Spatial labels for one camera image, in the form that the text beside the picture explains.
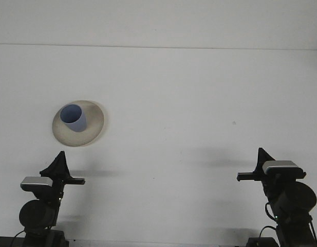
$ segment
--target black cable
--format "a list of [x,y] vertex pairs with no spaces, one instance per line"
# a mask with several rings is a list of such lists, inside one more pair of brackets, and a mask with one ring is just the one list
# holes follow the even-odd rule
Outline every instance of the black cable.
[[13,245],[13,242],[14,242],[14,240],[15,240],[15,238],[20,234],[20,233],[23,233],[25,230],[23,230],[23,231],[21,231],[21,232],[19,232],[19,233],[17,233],[13,238],[12,238],[12,240],[11,240],[11,243],[10,243],[10,246],[9,247],[12,247],[12,245]]
[[261,230],[261,232],[260,232],[260,235],[259,235],[259,239],[261,238],[261,235],[262,235],[263,230],[266,229],[266,228],[270,228],[270,229],[276,230],[276,228],[274,228],[273,226],[266,225],[265,227],[262,228],[262,230]]
[[267,208],[267,205],[270,205],[270,203],[267,202],[266,205],[265,205],[265,211],[266,211],[267,216],[268,216],[270,219],[272,219],[274,222],[277,222],[277,220],[269,213],[268,208]]
[[317,243],[317,236],[316,236],[316,232],[314,231],[312,221],[310,222],[310,226],[311,226],[311,229],[312,229],[313,237],[314,237],[314,239],[316,240],[316,243]]

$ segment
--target white wall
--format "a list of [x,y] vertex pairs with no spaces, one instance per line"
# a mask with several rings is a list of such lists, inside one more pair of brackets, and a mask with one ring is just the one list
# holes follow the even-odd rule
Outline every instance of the white wall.
[[0,43],[317,49],[317,1],[0,0]]
[[[317,2],[293,1],[297,11],[279,15],[281,21],[268,22],[269,27],[237,17],[242,11],[253,13],[251,8],[264,12],[255,3],[223,7],[222,2],[214,2],[220,6],[214,23],[220,27],[225,16],[232,20],[232,37],[221,43],[226,48],[317,49],[317,32],[304,28],[317,27]],[[188,15],[176,12],[188,6],[195,11],[191,23],[197,25],[200,13],[211,18],[210,3],[178,7],[181,2],[173,2],[170,10],[159,8],[161,1],[133,3],[151,14],[129,19],[137,8],[113,14],[127,2],[106,1],[114,10],[108,11],[95,2],[64,7],[0,1],[0,43],[219,46],[219,31],[210,33],[214,39],[194,34],[184,22]],[[280,3],[265,3],[281,11]],[[304,5],[307,14],[299,15]],[[99,7],[110,13],[102,15],[107,22],[118,16],[131,30],[151,18],[162,23],[161,13],[169,10],[180,23],[162,26],[193,39],[171,39],[166,30],[148,36],[144,26],[133,39],[130,29],[119,29],[124,24],[116,21],[101,33]],[[57,17],[54,28],[40,28],[52,16]],[[296,21],[285,27],[299,26],[307,38],[278,29],[289,18]],[[84,32],[89,26],[95,38]],[[252,36],[235,33],[239,26],[253,28]],[[263,41],[265,28],[285,36],[279,39],[279,32],[272,32],[275,42]],[[105,33],[112,34],[110,41]],[[71,148],[56,141],[51,123],[61,106],[78,99],[103,105],[107,122],[95,143]],[[57,228],[67,238],[245,244],[271,224],[261,184],[236,181],[237,172],[254,169],[258,147],[300,165],[308,173],[304,182],[317,194],[317,50],[0,45],[0,235],[21,231],[19,210],[34,198],[19,188],[20,181],[38,175],[65,150],[71,174],[86,178],[84,186],[65,188]],[[312,215],[317,232],[317,206]],[[274,233],[267,230],[266,235]]]

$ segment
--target cup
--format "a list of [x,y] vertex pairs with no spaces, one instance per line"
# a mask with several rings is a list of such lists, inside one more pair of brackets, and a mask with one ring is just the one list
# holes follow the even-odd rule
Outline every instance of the cup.
[[69,104],[60,112],[61,121],[71,130],[82,132],[87,127],[86,117],[82,108],[77,104]]

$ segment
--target cable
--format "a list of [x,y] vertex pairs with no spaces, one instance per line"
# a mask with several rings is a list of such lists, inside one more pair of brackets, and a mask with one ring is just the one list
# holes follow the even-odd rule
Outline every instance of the cable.
[[312,233],[313,233],[313,237],[317,243],[317,236],[316,236],[316,232],[314,231],[314,228],[313,228],[313,224],[312,224],[312,220],[310,221],[310,226],[311,226],[311,229],[312,229]]
[[266,225],[265,227],[262,228],[262,230],[261,230],[261,232],[260,232],[260,235],[259,235],[259,239],[261,238],[261,235],[262,235],[263,230],[266,229],[266,228],[270,228],[270,229],[276,230],[276,228],[274,228],[273,226]]
[[9,247],[12,247],[12,245],[13,245],[13,242],[14,242],[14,240],[15,240],[15,238],[20,234],[20,233],[23,233],[25,230],[23,230],[23,231],[21,231],[21,232],[19,232],[19,233],[17,233],[13,238],[12,238],[12,240],[11,240],[11,243],[10,243],[10,246]]
[[270,205],[270,203],[267,202],[266,205],[265,205],[265,211],[266,211],[267,216],[268,216],[270,219],[272,219],[274,222],[277,222],[277,220],[269,213],[268,208],[267,208],[267,205]]

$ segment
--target black mount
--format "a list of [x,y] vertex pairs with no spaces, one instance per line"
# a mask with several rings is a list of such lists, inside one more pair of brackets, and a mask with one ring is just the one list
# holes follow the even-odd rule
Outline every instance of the black mount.
[[61,151],[54,161],[40,172],[50,178],[52,186],[28,186],[37,200],[26,203],[20,211],[19,220],[25,227],[23,247],[68,247],[63,231],[51,230],[57,223],[59,208],[66,184],[85,184],[83,178],[73,178],[67,167],[65,152]]
[[[263,165],[274,161],[263,148],[258,150],[257,165],[253,172],[238,173],[237,180],[261,181],[277,224],[276,233],[281,247],[317,247],[309,224],[309,211],[316,204],[312,189],[296,179],[303,179],[306,173],[301,169],[280,169],[273,174],[265,174]],[[250,238],[247,247],[278,246],[273,238]]]

